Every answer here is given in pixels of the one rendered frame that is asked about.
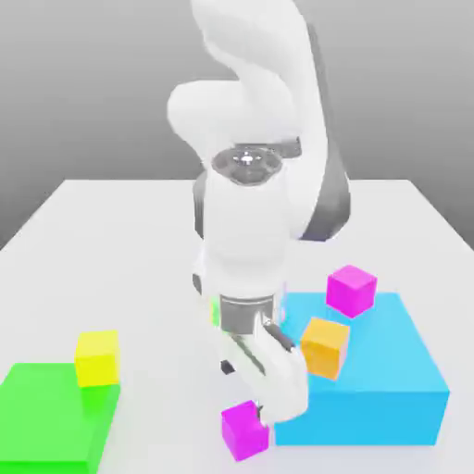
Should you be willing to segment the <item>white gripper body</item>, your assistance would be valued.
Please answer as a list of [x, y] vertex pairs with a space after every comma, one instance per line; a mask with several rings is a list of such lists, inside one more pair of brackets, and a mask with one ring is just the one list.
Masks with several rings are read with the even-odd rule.
[[256, 325], [249, 335], [218, 330], [215, 341], [219, 357], [249, 386], [264, 422], [284, 422], [306, 412], [306, 360], [279, 326]]

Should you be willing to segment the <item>small magenta cube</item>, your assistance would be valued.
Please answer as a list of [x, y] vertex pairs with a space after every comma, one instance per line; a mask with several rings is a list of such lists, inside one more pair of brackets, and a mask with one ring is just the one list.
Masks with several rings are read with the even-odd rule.
[[376, 276], [361, 268], [339, 268], [328, 277], [326, 304], [348, 318], [355, 318], [373, 306], [377, 283]]
[[221, 434], [236, 462], [269, 448], [269, 427], [261, 423], [252, 400], [221, 412]]

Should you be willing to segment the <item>small orange cube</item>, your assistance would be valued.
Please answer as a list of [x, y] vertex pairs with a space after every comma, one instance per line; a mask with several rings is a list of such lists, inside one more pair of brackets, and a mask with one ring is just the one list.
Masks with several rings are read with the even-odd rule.
[[349, 339], [349, 326], [311, 318], [300, 342], [307, 371], [328, 380], [337, 380], [346, 358]]

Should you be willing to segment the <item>small yellow cube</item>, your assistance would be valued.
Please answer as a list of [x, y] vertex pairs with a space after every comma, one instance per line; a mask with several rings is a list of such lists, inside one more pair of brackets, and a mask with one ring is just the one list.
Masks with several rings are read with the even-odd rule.
[[119, 384], [118, 332], [82, 332], [75, 350], [74, 366], [81, 388]]

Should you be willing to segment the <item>large blue box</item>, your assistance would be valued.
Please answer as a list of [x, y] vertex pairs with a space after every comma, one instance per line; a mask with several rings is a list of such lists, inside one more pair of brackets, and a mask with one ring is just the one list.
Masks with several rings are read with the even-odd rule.
[[349, 326], [347, 356], [337, 380], [308, 377], [308, 409], [275, 426], [277, 445], [436, 444], [450, 391], [400, 296], [350, 319], [324, 293], [290, 293], [281, 329], [299, 343], [313, 317]]

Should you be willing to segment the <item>large green box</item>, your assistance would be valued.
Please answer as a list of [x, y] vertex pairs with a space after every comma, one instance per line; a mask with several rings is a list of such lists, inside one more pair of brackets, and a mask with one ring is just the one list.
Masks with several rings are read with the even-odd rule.
[[71, 363], [16, 363], [0, 383], [0, 474], [97, 474], [118, 384], [82, 388]]

